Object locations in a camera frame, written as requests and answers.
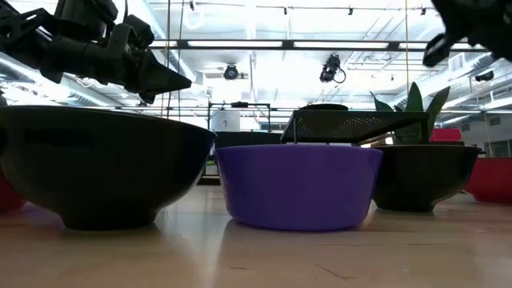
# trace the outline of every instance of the spotlight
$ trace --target spotlight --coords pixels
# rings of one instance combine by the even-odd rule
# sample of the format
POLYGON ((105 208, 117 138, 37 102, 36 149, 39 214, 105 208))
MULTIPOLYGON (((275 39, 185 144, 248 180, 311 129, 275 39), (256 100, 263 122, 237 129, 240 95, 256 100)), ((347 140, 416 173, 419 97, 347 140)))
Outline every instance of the spotlight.
POLYGON ((323 66, 322 73, 320 74, 320 81, 322 83, 328 83, 331 81, 335 81, 338 84, 343 83, 346 80, 346 73, 341 68, 341 62, 339 60, 338 55, 331 55, 329 59, 327 59, 326 64, 323 66), (342 72, 344 75, 344 79, 342 81, 334 80, 334 77, 338 74, 338 72, 342 72))
POLYGON ((481 75, 478 75, 478 76, 474 77, 474 80, 476 80, 477 82, 490 81, 492 79, 494 79, 494 72, 493 71, 489 71, 487 73, 484 73, 484 74, 481 74, 481 75))
POLYGON ((238 70, 236 65, 229 64, 224 71, 224 79, 225 80, 235 80, 238 77, 238 70))

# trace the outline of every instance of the wall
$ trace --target wall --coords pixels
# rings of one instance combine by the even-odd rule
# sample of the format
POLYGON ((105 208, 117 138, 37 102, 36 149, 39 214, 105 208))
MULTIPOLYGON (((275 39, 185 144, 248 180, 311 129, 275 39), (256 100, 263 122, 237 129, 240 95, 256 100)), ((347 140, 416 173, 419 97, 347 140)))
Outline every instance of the wall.
MULTIPOLYGON (((503 141, 512 139, 512 115, 500 115, 501 124, 496 126, 489 126, 484 121, 470 122, 470 130, 462 132, 462 140, 466 145, 476 144, 479 148, 484 149, 484 143, 496 141, 503 141)), ((462 124, 457 125, 462 131, 462 124)))

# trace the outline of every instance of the purple bowl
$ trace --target purple bowl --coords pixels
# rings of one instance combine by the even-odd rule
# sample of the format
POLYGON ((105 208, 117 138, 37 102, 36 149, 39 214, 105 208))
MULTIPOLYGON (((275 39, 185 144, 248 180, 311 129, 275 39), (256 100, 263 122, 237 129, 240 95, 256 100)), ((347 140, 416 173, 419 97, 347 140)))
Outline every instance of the purple bowl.
POLYGON ((226 206, 245 224, 341 230, 365 219, 382 152, 346 146, 238 146, 215 151, 226 206))

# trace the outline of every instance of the table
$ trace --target table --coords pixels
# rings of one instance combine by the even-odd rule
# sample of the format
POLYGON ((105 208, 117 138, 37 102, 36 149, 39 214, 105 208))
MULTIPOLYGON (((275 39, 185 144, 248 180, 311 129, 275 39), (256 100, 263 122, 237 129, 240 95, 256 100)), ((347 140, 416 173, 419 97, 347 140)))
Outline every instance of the table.
POLYGON ((0 217, 0 287, 510 287, 512 207, 460 194, 434 214, 375 210, 360 231, 292 233, 231 220, 197 187, 139 230, 87 233, 28 205, 0 217))
POLYGON ((295 110, 281 142, 360 143, 420 123, 422 143, 429 142, 427 112, 295 110))

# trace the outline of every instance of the mesh tray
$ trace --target mesh tray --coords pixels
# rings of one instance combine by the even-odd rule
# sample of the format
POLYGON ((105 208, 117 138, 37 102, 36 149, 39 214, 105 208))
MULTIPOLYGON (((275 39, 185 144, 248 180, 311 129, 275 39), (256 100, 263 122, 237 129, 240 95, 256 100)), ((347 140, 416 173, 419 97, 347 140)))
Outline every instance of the mesh tray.
POLYGON ((427 112, 296 110, 281 142, 359 143, 420 122, 428 143, 428 118, 427 112))

